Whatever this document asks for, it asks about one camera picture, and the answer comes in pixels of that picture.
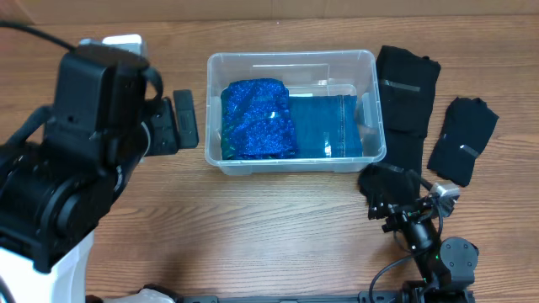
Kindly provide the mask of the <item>blue sparkly cloth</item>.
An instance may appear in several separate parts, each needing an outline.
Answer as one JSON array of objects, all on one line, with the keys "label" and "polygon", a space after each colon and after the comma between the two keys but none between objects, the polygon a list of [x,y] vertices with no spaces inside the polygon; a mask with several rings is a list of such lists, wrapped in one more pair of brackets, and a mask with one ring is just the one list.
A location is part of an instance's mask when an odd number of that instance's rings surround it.
[{"label": "blue sparkly cloth", "polygon": [[224,160],[292,158],[298,151],[289,90],[280,80],[232,82],[221,93]]}]

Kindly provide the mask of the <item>blue jeans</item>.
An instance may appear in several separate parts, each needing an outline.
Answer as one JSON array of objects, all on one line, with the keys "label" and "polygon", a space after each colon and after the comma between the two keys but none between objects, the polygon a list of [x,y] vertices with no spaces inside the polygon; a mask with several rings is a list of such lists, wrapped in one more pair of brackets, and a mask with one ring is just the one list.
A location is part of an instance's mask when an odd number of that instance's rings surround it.
[{"label": "blue jeans", "polygon": [[289,98],[298,158],[360,157],[363,152],[352,95]]}]

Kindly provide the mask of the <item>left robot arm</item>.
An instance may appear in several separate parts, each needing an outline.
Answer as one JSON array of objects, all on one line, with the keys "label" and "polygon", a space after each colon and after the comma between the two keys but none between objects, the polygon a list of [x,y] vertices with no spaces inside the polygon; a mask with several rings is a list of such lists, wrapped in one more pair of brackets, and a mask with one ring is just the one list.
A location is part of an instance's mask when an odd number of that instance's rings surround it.
[{"label": "left robot arm", "polygon": [[192,93],[163,93],[139,35],[65,44],[54,101],[1,146],[1,299],[84,302],[99,221],[146,157],[198,146]]}]

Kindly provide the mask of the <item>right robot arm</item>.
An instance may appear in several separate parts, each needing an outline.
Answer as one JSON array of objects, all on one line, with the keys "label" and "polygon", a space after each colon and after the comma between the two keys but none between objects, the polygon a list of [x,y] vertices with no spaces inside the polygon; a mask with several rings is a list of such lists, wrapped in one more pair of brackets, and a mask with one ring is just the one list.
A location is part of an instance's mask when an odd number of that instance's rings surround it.
[{"label": "right robot arm", "polygon": [[[375,275],[369,289],[360,294],[364,302],[473,303],[476,298],[468,287],[475,281],[478,248],[461,237],[441,238],[444,219],[454,209],[453,198],[430,194],[411,205],[374,207],[369,217],[383,219],[382,230],[394,238],[403,234],[401,248],[407,256],[388,264]],[[415,261],[421,279],[406,281],[402,289],[374,291],[382,275],[408,261]]]}]

